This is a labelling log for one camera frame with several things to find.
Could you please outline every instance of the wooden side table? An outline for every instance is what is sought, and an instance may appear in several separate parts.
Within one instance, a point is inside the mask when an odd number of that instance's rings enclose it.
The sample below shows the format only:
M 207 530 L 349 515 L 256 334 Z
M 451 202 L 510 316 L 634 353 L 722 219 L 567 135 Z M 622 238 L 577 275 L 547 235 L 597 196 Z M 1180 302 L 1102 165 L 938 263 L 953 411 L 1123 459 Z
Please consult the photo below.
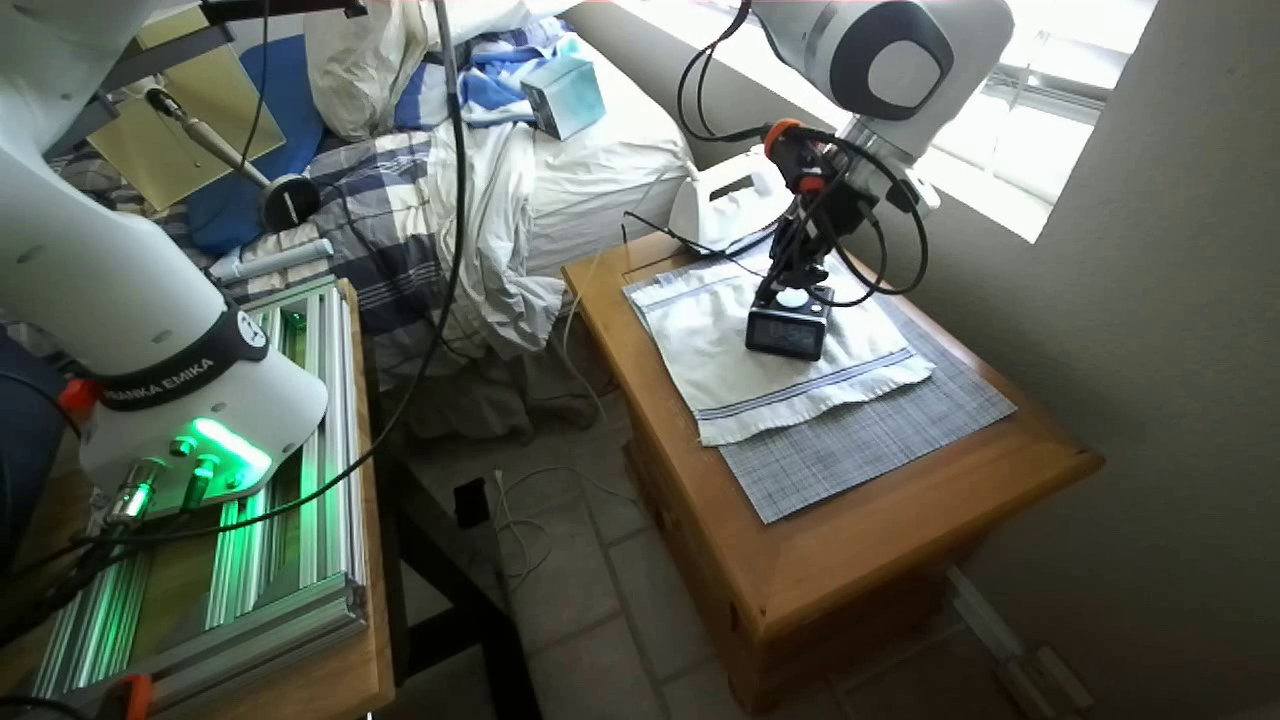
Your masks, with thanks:
M 722 451 L 697 441 L 694 411 L 623 295 L 623 285 L 674 263 L 676 243 L 643 235 L 564 275 L 634 406 L 639 490 L 747 710 L 921 630 L 946 600 L 949 563 L 1018 508 L 1102 469 L 1093 447 L 904 302 L 1018 416 L 765 526 Z

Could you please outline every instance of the gray cloth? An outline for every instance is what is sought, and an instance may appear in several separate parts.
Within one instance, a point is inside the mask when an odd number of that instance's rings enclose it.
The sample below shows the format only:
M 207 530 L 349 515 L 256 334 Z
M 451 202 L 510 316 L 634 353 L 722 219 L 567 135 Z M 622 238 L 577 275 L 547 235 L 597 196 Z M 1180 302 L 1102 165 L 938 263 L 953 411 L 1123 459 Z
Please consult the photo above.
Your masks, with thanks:
M 933 378 L 722 447 L 765 523 L 833 498 L 1014 416 L 1014 402 L 939 347 L 910 312 L 897 302 L 882 307 L 904 339 L 938 365 Z

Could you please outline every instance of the white wall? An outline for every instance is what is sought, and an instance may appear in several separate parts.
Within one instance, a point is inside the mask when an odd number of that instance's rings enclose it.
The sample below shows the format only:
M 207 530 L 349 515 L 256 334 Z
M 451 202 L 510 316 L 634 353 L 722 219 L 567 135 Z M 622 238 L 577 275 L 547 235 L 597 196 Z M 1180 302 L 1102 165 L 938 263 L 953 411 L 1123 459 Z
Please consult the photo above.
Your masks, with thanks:
M 582 21 L 670 96 L 679 54 Z M 933 217 L 917 301 L 1107 455 L 969 563 L 1095 717 L 1280 700 L 1275 32 L 1271 0 L 1166 0 L 1039 243 Z

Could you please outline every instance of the tiled floor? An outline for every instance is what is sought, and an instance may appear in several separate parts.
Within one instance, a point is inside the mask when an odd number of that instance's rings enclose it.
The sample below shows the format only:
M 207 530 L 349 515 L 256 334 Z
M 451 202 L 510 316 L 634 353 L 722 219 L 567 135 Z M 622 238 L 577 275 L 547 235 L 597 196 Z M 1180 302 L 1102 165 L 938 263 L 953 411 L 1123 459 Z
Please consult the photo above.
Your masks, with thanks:
M 420 442 L 417 475 L 448 494 L 489 475 L 518 622 L 547 720 L 736 720 L 725 670 L 623 464 L 627 411 L 603 397 L 591 427 L 537 441 Z M 445 600 L 407 578 L 407 611 Z M 485 720 L 481 653 L 464 653 L 383 708 L 388 720 Z M 987 653 L 939 614 L 938 630 L 878 666 L 837 670 L 769 710 L 776 720 L 1014 720 Z

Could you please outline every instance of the black stand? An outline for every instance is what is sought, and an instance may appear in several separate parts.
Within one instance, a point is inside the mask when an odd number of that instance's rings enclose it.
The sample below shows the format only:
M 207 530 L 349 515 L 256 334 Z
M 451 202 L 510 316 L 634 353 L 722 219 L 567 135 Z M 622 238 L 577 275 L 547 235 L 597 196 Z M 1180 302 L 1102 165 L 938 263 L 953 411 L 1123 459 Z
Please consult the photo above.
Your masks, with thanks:
M 460 526 L 391 451 L 377 455 L 377 475 L 398 685 L 481 644 L 498 717 L 537 720 L 542 708 L 530 679 L 526 644 L 510 611 L 498 530 L 489 523 L 485 498 L 476 508 L 476 490 L 467 490 L 472 523 Z M 399 594 L 399 559 L 432 587 L 441 587 L 451 608 L 407 622 Z

